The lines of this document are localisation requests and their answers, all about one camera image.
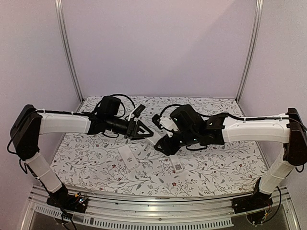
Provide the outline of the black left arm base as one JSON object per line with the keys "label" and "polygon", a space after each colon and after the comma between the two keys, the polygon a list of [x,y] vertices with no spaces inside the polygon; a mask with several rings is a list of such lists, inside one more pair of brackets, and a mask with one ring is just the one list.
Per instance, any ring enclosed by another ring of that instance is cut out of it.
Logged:
{"label": "black left arm base", "polygon": [[88,196],[81,192],[70,195],[68,189],[62,186],[58,191],[50,193],[47,204],[69,211],[85,213],[88,205]]}

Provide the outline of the white remote control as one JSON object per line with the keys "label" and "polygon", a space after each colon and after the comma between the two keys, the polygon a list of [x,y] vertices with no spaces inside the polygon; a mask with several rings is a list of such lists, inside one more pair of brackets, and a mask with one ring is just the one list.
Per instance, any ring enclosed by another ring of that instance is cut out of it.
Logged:
{"label": "white remote control", "polygon": [[148,137],[146,140],[154,146],[161,138],[162,137],[158,133],[154,133],[152,137]]}

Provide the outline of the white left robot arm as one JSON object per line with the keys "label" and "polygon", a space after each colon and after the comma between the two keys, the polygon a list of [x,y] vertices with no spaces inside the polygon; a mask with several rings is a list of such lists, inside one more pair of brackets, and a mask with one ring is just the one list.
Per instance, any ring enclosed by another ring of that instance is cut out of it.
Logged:
{"label": "white left robot arm", "polygon": [[71,197],[61,188],[64,184],[56,176],[40,153],[38,146],[42,135],[53,133],[77,133],[96,135],[111,131],[129,139],[144,139],[154,135],[141,120],[121,119],[111,113],[75,113],[67,111],[38,110],[33,105],[24,106],[10,130],[10,141],[21,161],[37,179],[53,194],[52,199],[61,208],[71,204]]}

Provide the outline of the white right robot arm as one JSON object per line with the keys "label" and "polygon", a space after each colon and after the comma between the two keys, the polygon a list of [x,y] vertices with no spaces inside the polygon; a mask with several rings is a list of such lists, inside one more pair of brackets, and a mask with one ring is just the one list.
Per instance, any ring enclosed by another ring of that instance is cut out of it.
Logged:
{"label": "white right robot arm", "polygon": [[285,114],[267,117],[237,117],[229,113],[208,116],[197,113],[187,104],[179,106],[169,117],[155,114],[152,122],[167,131],[154,145],[157,151],[167,156],[194,144],[204,149],[209,145],[239,141],[282,143],[278,158],[258,180],[254,194],[248,199],[252,209],[263,205],[267,196],[295,167],[307,162],[307,128],[294,108],[289,108]]}

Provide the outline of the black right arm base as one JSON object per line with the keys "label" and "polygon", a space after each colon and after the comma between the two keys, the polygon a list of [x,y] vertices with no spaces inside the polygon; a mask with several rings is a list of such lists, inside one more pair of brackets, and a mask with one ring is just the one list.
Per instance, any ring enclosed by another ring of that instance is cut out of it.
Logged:
{"label": "black right arm base", "polygon": [[248,222],[253,225],[259,225],[265,222],[268,211],[265,211],[264,208],[269,208],[273,204],[271,194],[264,194],[260,191],[260,179],[257,180],[251,195],[234,198],[231,202],[235,214],[254,211],[261,208],[261,211],[252,212],[246,216]]}

